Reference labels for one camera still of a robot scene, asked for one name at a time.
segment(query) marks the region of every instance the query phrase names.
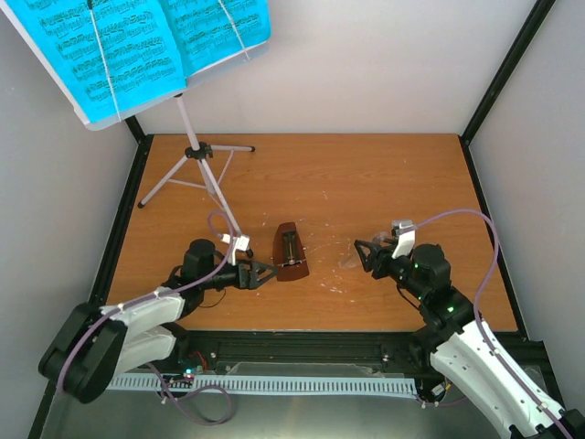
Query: scratch mark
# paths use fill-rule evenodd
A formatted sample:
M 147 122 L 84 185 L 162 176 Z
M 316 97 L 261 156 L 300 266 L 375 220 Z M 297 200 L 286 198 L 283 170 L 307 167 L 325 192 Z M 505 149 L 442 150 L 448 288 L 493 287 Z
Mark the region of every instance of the scratch mark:
M 314 249 L 312 249 L 310 252 L 308 252 L 306 254 L 311 254 L 312 252 L 316 252 L 319 249 L 323 249 L 323 247 L 328 247 L 329 245 L 333 245 L 333 244 L 339 244 L 339 242 L 329 242 L 328 244 L 320 245 L 319 247 L 315 247 Z

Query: metal floor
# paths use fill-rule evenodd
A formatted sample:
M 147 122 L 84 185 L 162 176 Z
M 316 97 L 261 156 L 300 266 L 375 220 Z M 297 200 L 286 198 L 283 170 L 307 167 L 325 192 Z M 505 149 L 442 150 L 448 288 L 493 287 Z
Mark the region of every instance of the metal floor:
M 460 397 L 456 390 L 447 400 Z M 222 397 L 203 394 L 185 406 L 210 418 L 225 408 Z M 422 410 L 411 400 L 385 397 L 233 396 L 234 418 L 201 427 L 171 404 L 143 391 L 106 391 L 87 405 L 69 397 L 54 400 L 44 438 L 97 439 L 496 439 L 491 424 L 469 402 Z

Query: clear plastic bag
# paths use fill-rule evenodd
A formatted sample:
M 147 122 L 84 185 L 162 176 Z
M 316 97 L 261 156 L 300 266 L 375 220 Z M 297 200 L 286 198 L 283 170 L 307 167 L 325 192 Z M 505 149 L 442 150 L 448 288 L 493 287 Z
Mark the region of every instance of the clear plastic bag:
M 381 244 L 382 242 L 384 242 L 384 240 L 386 238 L 389 238 L 389 237 L 390 237 L 390 235 L 388 234 L 387 231 L 379 231 L 372 238 L 372 242 L 374 242 L 375 244 Z M 361 263 L 362 262 L 359 260 L 359 255 L 357 254 L 357 252 L 355 250 L 353 250 L 347 256 L 344 256 L 343 258 L 341 258 L 339 260 L 338 265 L 339 265 L 339 268 L 341 268 L 342 270 L 349 270 L 351 268 L 356 268 L 356 267 L 360 266 Z

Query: sheet music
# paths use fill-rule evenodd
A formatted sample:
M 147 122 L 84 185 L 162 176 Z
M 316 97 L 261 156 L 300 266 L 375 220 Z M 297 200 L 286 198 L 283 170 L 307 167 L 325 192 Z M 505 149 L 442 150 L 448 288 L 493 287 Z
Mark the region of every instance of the sheet music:
M 198 70 L 242 50 L 218 0 L 162 0 L 183 56 L 184 73 Z M 271 35 L 267 0 L 223 0 L 246 47 Z
M 92 122 L 115 114 L 85 0 L 7 0 Z M 121 111 L 186 86 L 181 53 L 159 0 L 94 0 Z

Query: white wall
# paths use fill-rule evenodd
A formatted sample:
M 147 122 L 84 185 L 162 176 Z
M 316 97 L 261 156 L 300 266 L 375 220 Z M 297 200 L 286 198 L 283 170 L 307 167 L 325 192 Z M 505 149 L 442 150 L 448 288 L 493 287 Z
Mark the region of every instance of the white wall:
M 93 133 L 0 13 L 0 410 L 27 437 L 47 381 L 37 364 L 87 300 L 136 144 Z
M 270 50 L 186 94 L 201 133 L 460 133 L 534 0 L 271 0 Z M 183 133 L 173 102 L 147 133 Z
M 529 334 L 585 411 L 585 2 L 557 2 L 472 143 Z

